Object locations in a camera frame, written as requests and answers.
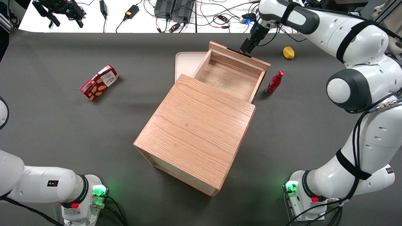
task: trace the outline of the yellow lemon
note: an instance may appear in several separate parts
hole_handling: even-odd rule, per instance
[[[293,51],[293,49],[290,46],[287,46],[283,49],[283,55],[287,59],[293,59],[293,57],[295,57],[295,52]]]

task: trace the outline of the red aluminum bottle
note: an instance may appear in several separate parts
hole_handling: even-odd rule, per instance
[[[276,88],[278,88],[278,86],[281,84],[282,77],[284,75],[285,75],[284,71],[279,71],[278,74],[272,78],[268,87],[265,89],[265,92],[268,95],[272,95],[275,92]]]

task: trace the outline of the red button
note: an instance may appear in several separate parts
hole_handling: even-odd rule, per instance
[[[73,203],[71,204],[71,208],[77,209],[79,205],[80,205],[79,203]]]

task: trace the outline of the red snack box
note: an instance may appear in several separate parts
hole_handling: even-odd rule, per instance
[[[118,78],[119,75],[116,73],[116,70],[110,64],[107,64],[102,70],[82,85],[80,91],[85,94],[90,101],[94,101]]]

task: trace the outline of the green led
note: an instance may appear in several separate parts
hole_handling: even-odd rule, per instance
[[[293,193],[293,192],[296,192],[296,190],[299,188],[299,182],[288,181],[285,186],[289,193]]]
[[[92,187],[93,195],[104,195],[106,194],[106,187],[104,185],[94,185]]]

